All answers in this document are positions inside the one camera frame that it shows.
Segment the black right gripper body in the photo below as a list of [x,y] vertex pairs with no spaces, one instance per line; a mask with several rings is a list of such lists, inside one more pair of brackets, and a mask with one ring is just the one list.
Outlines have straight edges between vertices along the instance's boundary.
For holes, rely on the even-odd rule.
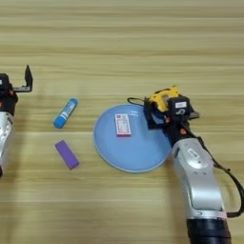
[[198,112],[191,112],[189,116],[173,116],[166,112],[164,114],[164,133],[168,137],[171,146],[182,139],[195,138],[190,129],[190,120],[199,118]]

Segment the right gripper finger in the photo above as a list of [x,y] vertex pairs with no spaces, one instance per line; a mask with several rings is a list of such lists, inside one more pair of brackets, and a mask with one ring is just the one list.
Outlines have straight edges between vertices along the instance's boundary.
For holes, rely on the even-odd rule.
[[164,113],[159,111],[156,104],[151,102],[149,98],[144,99],[143,112],[149,130],[160,130],[165,127]]

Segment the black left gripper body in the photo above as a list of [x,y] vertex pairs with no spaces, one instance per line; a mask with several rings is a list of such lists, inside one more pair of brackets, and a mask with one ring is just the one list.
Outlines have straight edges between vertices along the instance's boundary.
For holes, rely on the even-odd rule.
[[0,112],[14,115],[15,105],[18,102],[17,94],[10,89],[0,89]]

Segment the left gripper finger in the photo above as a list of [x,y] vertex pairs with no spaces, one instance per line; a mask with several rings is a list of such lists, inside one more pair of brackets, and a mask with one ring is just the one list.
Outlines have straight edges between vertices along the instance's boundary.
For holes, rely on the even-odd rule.
[[32,91],[33,78],[32,78],[32,74],[31,74],[30,66],[26,66],[25,81],[26,81],[25,86],[13,87],[12,90],[14,92],[31,92]]

